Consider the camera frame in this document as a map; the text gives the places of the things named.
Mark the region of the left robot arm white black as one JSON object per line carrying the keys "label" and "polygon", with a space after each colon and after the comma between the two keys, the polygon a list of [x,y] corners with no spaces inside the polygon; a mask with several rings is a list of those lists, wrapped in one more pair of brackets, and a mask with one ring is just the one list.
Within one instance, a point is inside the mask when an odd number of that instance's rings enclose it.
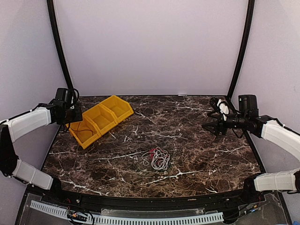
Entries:
{"label": "left robot arm white black", "polygon": [[39,103],[33,109],[1,121],[0,171],[3,176],[45,190],[55,204],[66,201],[61,181],[21,160],[13,144],[28,133],[51,124],[59,125],[63,132],[68,131],[71,123],[83,120],[78,100],[77,89],[58,88],[49,103]]}

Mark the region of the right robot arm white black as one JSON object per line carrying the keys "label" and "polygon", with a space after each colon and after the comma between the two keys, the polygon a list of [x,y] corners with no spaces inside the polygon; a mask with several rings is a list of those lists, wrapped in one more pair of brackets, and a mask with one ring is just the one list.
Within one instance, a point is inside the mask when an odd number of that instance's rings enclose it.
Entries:
{"label": "right robot arm white black", "polygon": [[[300,158],[300,135],[283,125],[277,118],[259,115],[255,95],[240,95],[239,109],[231,109],[226,101],[212,97],[209,101],[213,111],[208,116],[213,122],[204,123],[202,128],[213,135],[225,135],[227,130],[241,129],[258,138],[274,143],[278,147]],[[291,194],[300,191],[300,170],[255,174],[244,181],[239,199],[250,203],[265,191],[286,191]]]}

